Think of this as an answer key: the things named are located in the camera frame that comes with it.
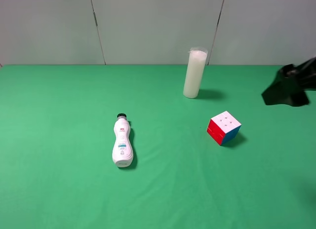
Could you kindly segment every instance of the bottle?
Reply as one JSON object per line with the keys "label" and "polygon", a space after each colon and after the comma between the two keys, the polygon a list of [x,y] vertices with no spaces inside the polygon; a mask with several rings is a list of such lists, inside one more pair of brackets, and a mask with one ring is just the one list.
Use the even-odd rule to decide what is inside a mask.
{"label": "bottle", "polygon": [[199,87],[207,58],[207,50],[201,47],[191,48],[183,95],[187,98],[198,96]]}
{"label": "bottle", "polygon": [[133,149],[128,139],[129,132],[130,126],[126,120],[126,115],[118,114],[118,119],[114,125],[116,141],[112,152],[113,162],[118,167],[127,167],[133,161]]}

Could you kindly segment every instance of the red cube face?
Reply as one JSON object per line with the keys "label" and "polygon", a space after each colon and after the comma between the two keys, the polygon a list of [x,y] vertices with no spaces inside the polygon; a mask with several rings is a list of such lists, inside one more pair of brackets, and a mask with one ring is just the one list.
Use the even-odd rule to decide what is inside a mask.
{"label": "red cube face", "polygon": [[225,133],[213,120],[208,124],[207,132],[219,145],[222,144]]}

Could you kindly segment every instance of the green tablecloth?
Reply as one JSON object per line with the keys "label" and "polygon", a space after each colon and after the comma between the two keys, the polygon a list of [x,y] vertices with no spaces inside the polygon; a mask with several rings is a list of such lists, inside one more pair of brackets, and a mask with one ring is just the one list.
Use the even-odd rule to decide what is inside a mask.
{"label": "green tablecloth", "polygon": [[[316,92],[265,106],[277,66],[209,66],[199,97],[186,66],[0,69],[1,229],[314,229]],[[206,132],[229,111],[224,147]],[[112,162],[118,113],[135,150]]]}

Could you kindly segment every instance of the white candle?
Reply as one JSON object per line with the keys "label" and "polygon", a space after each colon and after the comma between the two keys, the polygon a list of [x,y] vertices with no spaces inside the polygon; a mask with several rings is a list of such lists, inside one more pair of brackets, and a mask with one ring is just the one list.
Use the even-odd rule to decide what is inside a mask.
{"label": "white candle", "polygon": [[185,95],[187,98],[195,98],[198,96],[206,58],[206,49],[191,48],[186,81],[183,88],[183,95]]}

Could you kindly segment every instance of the white wall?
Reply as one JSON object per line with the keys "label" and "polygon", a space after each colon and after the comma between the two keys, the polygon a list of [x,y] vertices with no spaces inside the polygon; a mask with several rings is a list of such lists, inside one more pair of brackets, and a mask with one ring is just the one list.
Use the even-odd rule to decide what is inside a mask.
{"label": "white wall", "polygon": [[104,64],[90,0],[0,0],[5,64]]}
{"label": "white wall", "polygon": [[316,0],[225,0],[211,64],[284,65],[316,55]]}
{"label": "white wall", "polygon": [[92,0],[107,64],[186,64],[212,47],[222,0]]}

